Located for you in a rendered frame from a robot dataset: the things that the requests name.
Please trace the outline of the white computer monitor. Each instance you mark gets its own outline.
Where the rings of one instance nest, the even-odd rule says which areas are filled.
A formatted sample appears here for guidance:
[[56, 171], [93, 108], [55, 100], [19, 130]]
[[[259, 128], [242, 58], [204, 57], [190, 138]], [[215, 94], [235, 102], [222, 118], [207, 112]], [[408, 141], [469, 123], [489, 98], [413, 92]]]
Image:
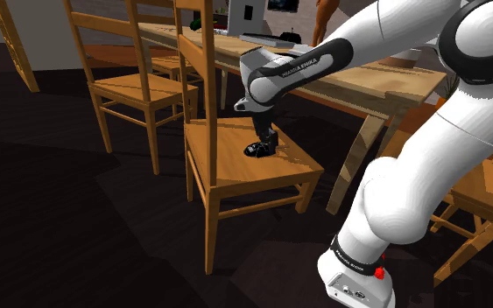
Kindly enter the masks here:
[[228, 35], [261, 34], [266, 0], [229, 0]]

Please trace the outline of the leaning wooden frame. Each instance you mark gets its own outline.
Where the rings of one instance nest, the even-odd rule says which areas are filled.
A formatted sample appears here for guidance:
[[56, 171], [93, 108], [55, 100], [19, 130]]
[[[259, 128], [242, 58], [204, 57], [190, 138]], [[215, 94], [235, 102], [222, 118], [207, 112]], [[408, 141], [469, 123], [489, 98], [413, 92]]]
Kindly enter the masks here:
[[0, 0], [0, 32], [17, 72], [30, 91], [37, 93], [39, 86], [5, 0]]

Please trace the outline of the orange standing figure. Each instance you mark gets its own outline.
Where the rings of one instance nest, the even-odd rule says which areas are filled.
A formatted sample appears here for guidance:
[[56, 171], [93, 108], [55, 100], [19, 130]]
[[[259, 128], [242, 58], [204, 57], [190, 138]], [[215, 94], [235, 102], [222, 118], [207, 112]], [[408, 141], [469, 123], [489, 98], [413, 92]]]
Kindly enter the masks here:
[[322, 42], [327, 31], [327, 23], [340, 5], [341, 0], [317, 0], [316, 18], [313, 30], [312, 47]]

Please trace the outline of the potted plant in orange pot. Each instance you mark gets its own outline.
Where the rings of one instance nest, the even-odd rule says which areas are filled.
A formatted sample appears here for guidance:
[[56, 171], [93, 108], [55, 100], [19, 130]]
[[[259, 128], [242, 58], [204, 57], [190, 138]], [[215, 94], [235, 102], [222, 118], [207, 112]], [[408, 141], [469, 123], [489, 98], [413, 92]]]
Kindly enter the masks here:
[[439, 109], [443, 104], [453, 95], [454, 91], [457, 89], [460, 83], [460, 77], [458, 75], [448, 75], [446, 77], [444, 85], [444, 93], [435, 104], [435, 109]]

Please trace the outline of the wooden chair with tall back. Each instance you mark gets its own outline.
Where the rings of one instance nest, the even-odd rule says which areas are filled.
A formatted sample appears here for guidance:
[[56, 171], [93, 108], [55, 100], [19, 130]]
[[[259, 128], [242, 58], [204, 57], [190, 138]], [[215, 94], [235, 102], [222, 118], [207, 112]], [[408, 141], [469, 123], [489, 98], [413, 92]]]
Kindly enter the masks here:
[[[140, 36], [141, 23], [172, 25], [173, 17], [140, 14], [140, 4], [172, 8], [172, 0], [124, 0], [128, 20], [118, 20], [78, 12], [71, 0], [62, 0], [74, 41], [87, 77], [88, 90], [94, 105], [102, 139], [107, 152], [112, 152], [106, 115], [113, 115], [147, 129], [152, 169], [159, 173], [156, 128], [182, 116], [197, 117], [198, 88], [180, 81], [149, 73], [145, 50]], [[97, 80], [87, 61], [87, 53], [81, 39], [80, 29], [130, 37], [134, 40], [138, 73]]]
[[[430, 231], [447, 228], [467, 240], [434, 273], [433, 285], [438, 286], [457, 271], [478, 252], [493, 241], [493, 158], [481, 164], [462, 177], [444, 197], [448, 207], [439, 216], [433, 215]], [[461, 209], [473, 215], [475, 231], [459, 227], [449, 221]]]
[[[151, 58], [151, 67], [155, 74], [168, 74], [171, 80], [181, 81], [180, 57], [177, 55], [153, 57]], [[185, 60], [185, 69], [187, 82], [189, 84], [202, 81], [202, 78], [188, 60]]]
[[[217, 116], [215, 39], [212, 0], [173, 0], [180, 64], [190, 63], [203, 79], [206, 116], [185, 118], [187, 195], [200, 192], [205, 207], [205, 271], [213, 271], [218, 222], [237, 215], [294, 204], [298, 213], [307, 210], [322, 167], [290, 137], [278, 133], [281, 144], [269, 157], [247, 157], [243, 150], [256, 140], [254, 125], [245, 117]], [[223, 199], [293, 186], [298, 194], [227, 211]]]

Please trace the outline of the small black speckled object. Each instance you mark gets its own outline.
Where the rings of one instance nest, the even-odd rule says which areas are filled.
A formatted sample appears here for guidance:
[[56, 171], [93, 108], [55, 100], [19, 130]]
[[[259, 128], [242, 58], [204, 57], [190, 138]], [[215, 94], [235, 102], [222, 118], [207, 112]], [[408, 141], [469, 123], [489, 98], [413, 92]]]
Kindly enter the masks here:
[[272, 150], [270, 145], [267, 143], [258, 142], [248, 145], [244, 149], [243, 153], [247, 157], [251, 158], [264, 158], [273, 155], [275, 153], [275, 150]]

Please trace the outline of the long wooden dining table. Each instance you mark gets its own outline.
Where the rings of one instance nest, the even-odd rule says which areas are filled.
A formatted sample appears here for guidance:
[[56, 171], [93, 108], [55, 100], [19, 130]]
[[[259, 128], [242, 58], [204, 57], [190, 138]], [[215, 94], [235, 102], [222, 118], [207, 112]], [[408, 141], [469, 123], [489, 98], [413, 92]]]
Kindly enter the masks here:
[[[161, 46], [177, 49], [175, 26], [139, 24], [140, 35]], [[225, 69], [239, 68], [239, 56], [258, 46], [239, 38], [215, 34], [215, 63]], [[434, 91], [446, 74], [424, 68], [399, 68], [376, 62], [330, 74], [291, 92], [331, 102], [328, 106], [344, 106], [365, 113], [363, 126], [350, 146], [334, 184], [327, 211], [336, 214], [352, 179], [376, 140], [386, 120], [391, 120], [377, 156], [390, 142], [409, 109], [417, 108]]]

